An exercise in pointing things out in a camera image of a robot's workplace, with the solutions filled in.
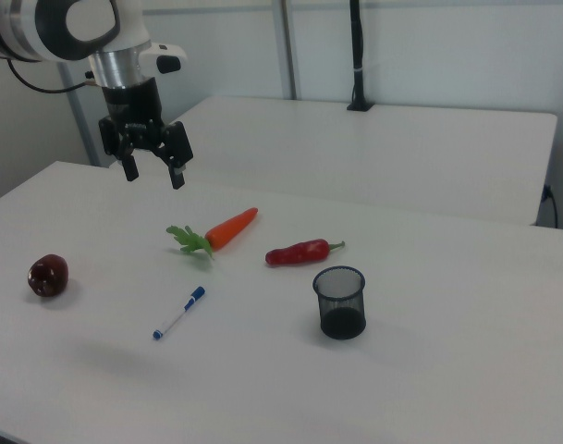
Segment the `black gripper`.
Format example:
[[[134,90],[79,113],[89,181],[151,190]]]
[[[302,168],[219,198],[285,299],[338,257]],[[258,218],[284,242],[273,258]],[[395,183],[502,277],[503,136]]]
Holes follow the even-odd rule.
[[[156,79],[121,89],[103,89],[108,116],[99,121],[104,151],[123,167],[127,181],[139,177],[133,152],[153,153],[168,166],[173,189],[185,184],[186,164],[193,158],[183,123],[162,119]]]

